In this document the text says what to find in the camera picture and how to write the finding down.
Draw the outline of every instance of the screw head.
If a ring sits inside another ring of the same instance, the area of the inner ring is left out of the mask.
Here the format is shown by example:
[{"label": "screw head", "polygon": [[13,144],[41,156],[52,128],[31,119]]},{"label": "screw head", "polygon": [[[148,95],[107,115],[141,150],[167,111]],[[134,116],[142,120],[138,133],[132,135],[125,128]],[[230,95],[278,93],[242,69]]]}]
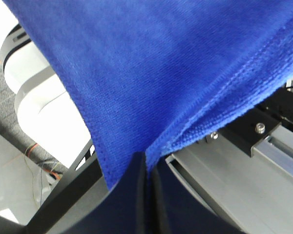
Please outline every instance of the screw head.
[{"label": "screw head", "polygon": [[263,134],[265,132],[265,125],[263,123],[256,124],[255,132],[258,134]]},{"label": "screw head", "polygon": [[216,139],[218,138],[218,133],[217,133],[217,132],[212,132],[212,133],[210,134],[210,138],[216,140]]}]

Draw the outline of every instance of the microfiber cloth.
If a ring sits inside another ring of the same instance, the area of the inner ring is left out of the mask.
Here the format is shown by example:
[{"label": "microfiber cloth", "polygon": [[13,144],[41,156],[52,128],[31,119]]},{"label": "microfiber cloth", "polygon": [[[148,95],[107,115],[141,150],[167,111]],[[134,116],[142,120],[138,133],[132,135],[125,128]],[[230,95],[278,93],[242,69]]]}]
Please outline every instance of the microfiber cloth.
[{"label": "microfiber cloth", "polygon": [[293,75],[293,0],[4,0],[79,109],[109,188]]}]

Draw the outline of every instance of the blue towel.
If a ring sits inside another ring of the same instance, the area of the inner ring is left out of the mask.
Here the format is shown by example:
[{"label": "blue towel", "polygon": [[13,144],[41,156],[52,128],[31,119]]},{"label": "blue towel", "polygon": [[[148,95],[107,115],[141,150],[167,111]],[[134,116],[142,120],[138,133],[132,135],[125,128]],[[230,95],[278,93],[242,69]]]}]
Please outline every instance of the blue towel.
[{"label": "blue towel", "polygon": [[217,130],[293,75],[293,0],[4,0],[59,75],[110,188],[134,152]]}]

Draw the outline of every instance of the gray carpet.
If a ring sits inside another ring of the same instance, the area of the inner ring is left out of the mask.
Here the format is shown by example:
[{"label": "gray carpet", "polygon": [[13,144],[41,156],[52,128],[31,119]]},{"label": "gray carpet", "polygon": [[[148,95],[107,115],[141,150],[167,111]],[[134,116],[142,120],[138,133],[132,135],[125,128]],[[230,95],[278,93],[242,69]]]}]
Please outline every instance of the gray carpet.
[{"label": "gray carpet", "polygon": [[[2,66],[0,65],[0,135],[24,153],[25,150],[35,144],[35,142],[22,131],[18,124],[14,110],[14,98],[15,94],[5,83]],[[40,166],[49,170],[58,162],[40,146],[37,146],[31,152],[30,158],[35,163],[40,163]],[[42,161],[44,160],[54,161],[54,164],[43,164]],[[67,169],[63,165],[57,164],[55,171],[64,173]]]}]

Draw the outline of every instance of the bolt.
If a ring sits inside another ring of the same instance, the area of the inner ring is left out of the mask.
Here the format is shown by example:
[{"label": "bolt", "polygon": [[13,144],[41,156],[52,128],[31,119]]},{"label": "bolt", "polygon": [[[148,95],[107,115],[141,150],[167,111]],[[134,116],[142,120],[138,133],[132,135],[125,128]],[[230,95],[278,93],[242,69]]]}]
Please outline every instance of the bolt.
[{"label": "bolt", "polygon": [[216,139],[218,138],[218,133],[217,133],[217,132],[212,132],[212,133],[210,134],[210,138],[216,140]]},{"label": "bolt", "polygon": [[263,123],[256,124],[255,132],[258,134],[263,134],[265,132],[265,125]]}]

